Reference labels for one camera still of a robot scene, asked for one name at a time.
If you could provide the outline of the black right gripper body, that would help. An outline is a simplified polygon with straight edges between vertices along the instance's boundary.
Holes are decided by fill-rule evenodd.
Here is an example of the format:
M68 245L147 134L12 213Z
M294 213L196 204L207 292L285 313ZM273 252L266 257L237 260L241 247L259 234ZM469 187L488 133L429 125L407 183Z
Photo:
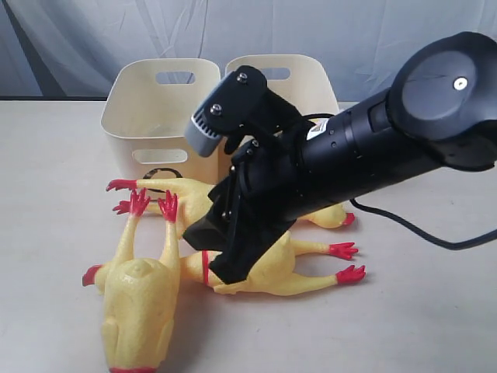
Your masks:
M253 134L236 150L228 176L209 192L209 225L222 233L232 228L284 232L293 225L296 217L288 209L298 195L297 146L310 128L308 120L295 120Z

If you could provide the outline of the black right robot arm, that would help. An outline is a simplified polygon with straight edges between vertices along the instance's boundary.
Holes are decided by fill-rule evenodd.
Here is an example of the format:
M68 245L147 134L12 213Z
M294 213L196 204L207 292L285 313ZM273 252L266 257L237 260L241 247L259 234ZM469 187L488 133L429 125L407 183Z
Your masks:
M482 172L496 162L496 42L462 32L412 55L391 86L323 125L268 86L257 68L230 71L191 116L198 155L220 142L228 175L184 232L217 250L211 270L243 281L301 216L440 167Z

